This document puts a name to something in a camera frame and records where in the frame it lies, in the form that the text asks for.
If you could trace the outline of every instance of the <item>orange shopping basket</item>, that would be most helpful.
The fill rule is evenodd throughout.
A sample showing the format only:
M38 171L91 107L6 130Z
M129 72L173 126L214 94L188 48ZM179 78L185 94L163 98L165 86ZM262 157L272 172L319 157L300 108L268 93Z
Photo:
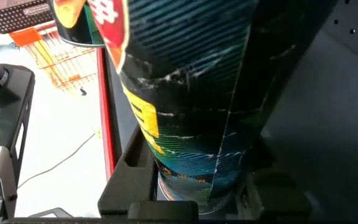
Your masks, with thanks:
M95 50L62 41L54 22L9 35L18 47L24 47L30 53L39 68L47 72L56 88L77 90L96 77Z

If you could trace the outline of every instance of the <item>metal panel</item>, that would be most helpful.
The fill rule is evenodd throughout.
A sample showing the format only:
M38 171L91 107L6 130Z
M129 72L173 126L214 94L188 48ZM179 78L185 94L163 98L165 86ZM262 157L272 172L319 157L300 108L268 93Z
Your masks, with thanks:
M358 221L358 0L338 2L263 135L309 196L313 220Z

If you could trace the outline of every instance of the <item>yellow sticker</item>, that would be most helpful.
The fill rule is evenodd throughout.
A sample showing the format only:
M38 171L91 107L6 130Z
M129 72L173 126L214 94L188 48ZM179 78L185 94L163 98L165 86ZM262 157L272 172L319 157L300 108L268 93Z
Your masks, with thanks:
M124 85L122 85L122 89L128 97L132 111L135 114L136 120L139 122L144 137L155 150L161 154L165 154L161 147L154 141L154 138L160 137L155 107L128 91Z

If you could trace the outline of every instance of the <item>can label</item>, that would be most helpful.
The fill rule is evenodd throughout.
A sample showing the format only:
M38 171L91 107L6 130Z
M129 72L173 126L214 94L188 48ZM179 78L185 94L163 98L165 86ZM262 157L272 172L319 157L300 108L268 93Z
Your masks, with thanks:
M95 23L108 47L111 59L120 74L129 40L129 19L126 0L88 0Z

